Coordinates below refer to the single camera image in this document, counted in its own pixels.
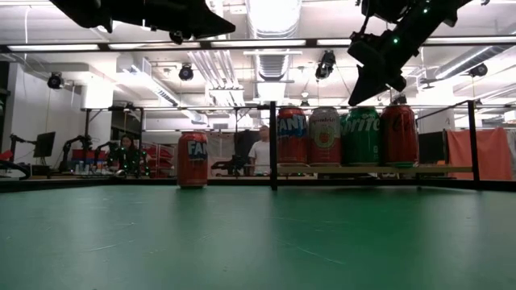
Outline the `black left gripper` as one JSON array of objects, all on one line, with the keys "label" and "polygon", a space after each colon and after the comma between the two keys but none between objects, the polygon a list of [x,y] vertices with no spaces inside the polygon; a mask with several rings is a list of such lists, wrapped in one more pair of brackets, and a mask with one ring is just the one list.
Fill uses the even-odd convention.
[{"label": "black left gripper", "polygon": [[206,0],[50,0],[84,28],[114,30],[116,22],[167,31],[176,44],[191,38],[231,34],[236,26],[214,13]]}]

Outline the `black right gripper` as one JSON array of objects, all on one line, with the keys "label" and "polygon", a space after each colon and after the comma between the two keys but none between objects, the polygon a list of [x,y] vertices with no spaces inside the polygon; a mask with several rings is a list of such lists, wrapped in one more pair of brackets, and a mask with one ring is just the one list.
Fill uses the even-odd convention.
[{"label": "black right gripper", "polygon": [[353,32],[347,52],[360,64],[358,79],[348,105],[361,102],[383,93],[388,88],[401,92],[406,87],[402,76],[403,66],[419,54],[419,48],[387,30],[382,35]]}]

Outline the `green Sprite can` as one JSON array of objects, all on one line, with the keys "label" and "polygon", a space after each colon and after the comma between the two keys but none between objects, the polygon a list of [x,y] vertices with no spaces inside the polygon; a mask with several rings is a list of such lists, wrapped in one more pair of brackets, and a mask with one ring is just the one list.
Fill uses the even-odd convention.
[{"label": "green Sprite can", "polygon": [[380,115],[372,106],[350,109],[343,128],[343,161],[351,166],[380,162]]}]

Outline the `red soda can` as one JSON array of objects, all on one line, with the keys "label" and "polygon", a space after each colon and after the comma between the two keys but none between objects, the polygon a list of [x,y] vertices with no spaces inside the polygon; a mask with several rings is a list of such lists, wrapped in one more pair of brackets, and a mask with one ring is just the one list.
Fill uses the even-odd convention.
[{"label": "red soda can", "polygon": [[381,161],[386,166],[411,168],[418,163],[418,132],[408,105],[391,105],[381,116]]}]

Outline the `silver can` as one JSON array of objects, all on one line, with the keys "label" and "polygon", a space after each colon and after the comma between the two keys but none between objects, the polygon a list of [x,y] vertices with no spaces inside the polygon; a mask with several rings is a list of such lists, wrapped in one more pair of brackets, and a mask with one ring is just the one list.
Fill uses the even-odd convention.
[{"label": "silver can", "polygon": [[340,116],[334,107],[323,106],[313,110],[308,119],[310,136],[308,164],[333,166],[341,162]]}]

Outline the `red Fanta can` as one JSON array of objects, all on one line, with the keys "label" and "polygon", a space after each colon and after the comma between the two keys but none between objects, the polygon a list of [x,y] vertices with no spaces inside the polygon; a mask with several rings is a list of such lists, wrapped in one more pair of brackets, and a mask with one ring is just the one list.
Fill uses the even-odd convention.
[{"label": "red Fanta can", "polygon": [[280,108],[277,114],[277,154],[279,164],[306,164],[308,132],[304,110]]},{"label": "red Fanta can", "polygon": [[177,148],[177,184],[182,188],[202,188],[208,180],[207,137],[201,131],[181,134]]}]

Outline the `black overhead light bar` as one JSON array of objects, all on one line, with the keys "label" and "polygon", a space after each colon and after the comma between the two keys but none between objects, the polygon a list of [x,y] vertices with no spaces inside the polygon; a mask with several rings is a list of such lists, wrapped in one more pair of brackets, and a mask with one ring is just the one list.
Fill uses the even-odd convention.
[{"label": "black overhead light bar", "polygon": [[[347,48],[346,38],[326,39],[227,39],[186,41],[145,41],[126,43],[0,43],[0,53],[62,53],[62,52],[148,52],[148,51],[193,51],[193,50],[254,50],[293,48]],[[441,46],[489,46],[516,44],[516,35],[447,36],[430,37],[424,47]]]}]

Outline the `black partition panel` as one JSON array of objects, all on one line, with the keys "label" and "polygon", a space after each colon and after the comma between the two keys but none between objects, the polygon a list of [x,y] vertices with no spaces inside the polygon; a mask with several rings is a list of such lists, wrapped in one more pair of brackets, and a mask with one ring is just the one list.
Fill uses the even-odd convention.
[{"label": "black partition panel", "polygon": [[443,132],[424,133],[418,136],[419,163],[436,164],[445,160]]}]

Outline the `person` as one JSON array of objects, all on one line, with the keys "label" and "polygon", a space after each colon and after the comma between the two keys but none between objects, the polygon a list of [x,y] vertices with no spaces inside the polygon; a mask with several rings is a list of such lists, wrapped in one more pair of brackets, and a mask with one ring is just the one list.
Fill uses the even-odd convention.
[{"label": "person", "polygon": [[108,170],[124,171],[128,175],[139,174],[140,153],[136,148],[134,139],[130,135],[123,135],[118,147],[110,151],[106,157]]},{"label": "person", "polygon": [[252,145],[248,153],[253,176],[265,176],[271,171],[269,128],[263,125],[260,127],[259,133],[260,140]]}]

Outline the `white hanging sheet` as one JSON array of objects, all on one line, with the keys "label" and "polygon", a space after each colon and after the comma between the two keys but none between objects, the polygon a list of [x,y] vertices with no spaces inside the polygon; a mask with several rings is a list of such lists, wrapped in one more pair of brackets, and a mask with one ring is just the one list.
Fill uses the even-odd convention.
[{"label": "white hanging sheet", "polygon": [[207,132],[208,177],[225,176],[226,169],[212,169],[211,166],[219,161],[230,161],[235,153],[233,133]]}]

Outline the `red storage bins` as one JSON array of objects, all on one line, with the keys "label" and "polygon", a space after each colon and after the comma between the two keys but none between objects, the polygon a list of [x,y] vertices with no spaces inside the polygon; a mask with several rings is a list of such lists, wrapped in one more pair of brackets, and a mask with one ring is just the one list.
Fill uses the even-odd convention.
[{"label": "red storage bins", "polygon": [[142,149],[146,153],[148,173],[151,178],[176,176],[176,147],[174,145],[143,143]]}]

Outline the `red cloth panel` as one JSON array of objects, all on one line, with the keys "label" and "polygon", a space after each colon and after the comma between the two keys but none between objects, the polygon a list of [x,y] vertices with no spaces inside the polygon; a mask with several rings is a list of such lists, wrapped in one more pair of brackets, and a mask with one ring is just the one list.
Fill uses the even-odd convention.
[{"label": "red cloth panel", "polygon": [[[511,154],[506,132],[501,129],[476,132],[481,180],[512,181]],[[448,158],[452,167],[472,167],[469,130],[447,131]]]}]

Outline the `green table mat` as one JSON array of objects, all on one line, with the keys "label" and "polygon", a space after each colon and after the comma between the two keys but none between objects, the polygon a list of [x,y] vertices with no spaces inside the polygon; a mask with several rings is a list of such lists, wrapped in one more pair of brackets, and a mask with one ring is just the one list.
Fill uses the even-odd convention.
[{"label": "green table mat", "polygon": [[516,193],[110,185],[0,194],[0,290],[516,290]]}]

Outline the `black monitor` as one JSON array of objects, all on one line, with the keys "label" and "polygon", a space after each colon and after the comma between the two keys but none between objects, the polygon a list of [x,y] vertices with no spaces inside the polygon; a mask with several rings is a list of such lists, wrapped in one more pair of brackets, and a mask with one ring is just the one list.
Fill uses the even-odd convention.
[{"label": "black monitor", "polygon": [[48,132],[37,135],[35,141],[34,158],[46,158],[52,155],[52,149],[56,137],[56,132]]}]

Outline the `wooden shelf with black frame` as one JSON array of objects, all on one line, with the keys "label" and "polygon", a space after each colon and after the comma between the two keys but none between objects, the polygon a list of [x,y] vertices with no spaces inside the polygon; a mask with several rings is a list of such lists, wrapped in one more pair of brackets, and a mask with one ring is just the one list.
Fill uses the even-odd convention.
[{"label": "wooden shelf with black frame", "polygon": [[[400,166],[297,166],[297,165],[280,165],[277,163],[277,145],[273,143],[271,145],[270,152],[273,154],[271,157],[272,172],[269,176],[268,186],[271,190],[276,191],[280,185],[294,186],[296,184],[307,184],[313,186],[366,186],[368,183],[363,180],[320,180],[314,179],[300,179],[295,180],[290,177],[291,174],[314,174],[316,176],[323,174],[409,174],[412,175],[412,179],[399,180],[399,179],[387,179],[382,180],[376,178],[372,180],[371,186],[383,186],[383,185],[394,185],[394,186],[434,186],[443,188],[453,189],[479,189],[481,187],[480,170],[477,154],[477,141],[476,141],[476,123],[475,123],[475,109],[476,103],[473,100],[461,101],[450,107],[455,109],[459,106],[467,106],[468,109],[468,126],[469,126],[469,139],[470,139],[470,150],[471,150],[471,161],[470,166],[456,167],[449,165],[418,165],[412,167],[400,167]],[[457,180],[449,177],[440,178],[429,178],[429,174],[437,173],[471,173],[471,180]]]}]

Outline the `black background rig frame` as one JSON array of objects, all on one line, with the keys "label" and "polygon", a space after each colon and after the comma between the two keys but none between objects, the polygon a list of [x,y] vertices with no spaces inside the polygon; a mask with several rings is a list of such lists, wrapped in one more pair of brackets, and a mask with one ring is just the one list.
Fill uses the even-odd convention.
[{"label": "black background rig frame", "polygon": [[[84,136],[89,134],[89,124],[101,113],[101,112],[113,112],[113,111],[122,111],[124,113],[137,112],[137,117],[139,117],[140,128],[138,133],[140,134],[140,138],[143,138],[143,133],[172,133],[172,132],[223,132],[223,133],[238,133],[240,131],[245,131],[247,127],[239,127],[239,121],[243,119],[243,116],[239,115],[240,111],[244,113],[248,113],[250,110],[258,110],[258,111],[267,111],[270,114],[275,114],[277,108],[275,107],[276,103],[273,101],[272,105],[274,108],[271,110],[270,105],[257,105],[257,106],[157,106],[157,107],[142,107],[142,106],[110,106],[106,108],[81,108],[81,111],[86,113],[85,116],[85,130]],[[185,115],[186,117],[190,116],[190,113],[197,112],[198,110],[206,110],[206,111],[225,111],[227,113],[233,112],[235,116],[235,125],[233,128],[222,128],[215,127],[216,123],[210,124],[208,122],[205,123],[204,126],[200,125],[200,121],[196,121],[194,123],[194,127],[178,127],[178,128],[168,128],[168,129],[147,129],[147,113],[152,112],[180,112],[184,113],[188,111]]]}]

